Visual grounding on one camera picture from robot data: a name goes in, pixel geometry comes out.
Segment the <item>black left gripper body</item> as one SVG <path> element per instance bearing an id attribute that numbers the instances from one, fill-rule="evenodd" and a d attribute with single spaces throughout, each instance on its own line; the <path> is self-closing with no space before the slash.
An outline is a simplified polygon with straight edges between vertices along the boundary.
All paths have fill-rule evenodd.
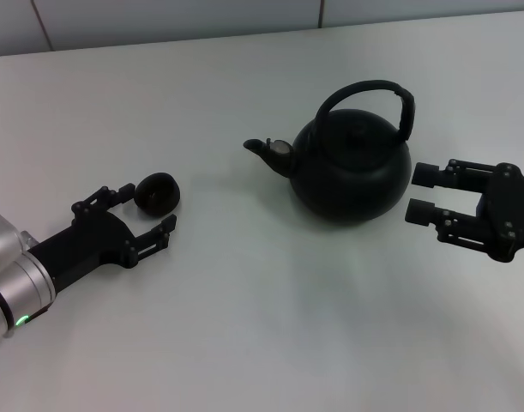
<path id="1" fill-rule="evenodd" d="M 106 211 L 91 210 L 71 226 L 34 246 L 30 253 L 46 269 L 57 293 L 105 264 L 137 265 L 135 236 Z"/>

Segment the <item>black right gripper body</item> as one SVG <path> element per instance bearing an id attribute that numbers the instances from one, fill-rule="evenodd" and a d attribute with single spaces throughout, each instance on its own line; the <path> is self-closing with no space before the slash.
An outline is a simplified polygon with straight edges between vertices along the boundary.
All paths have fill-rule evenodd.
<path id="1" fill-rule="evenodd" d="M 488 178 L 476 216 L 490 228 L 485 252 L 509 263 L 524 248 L 524 176 L 519 167 L 500 163 Z"/>

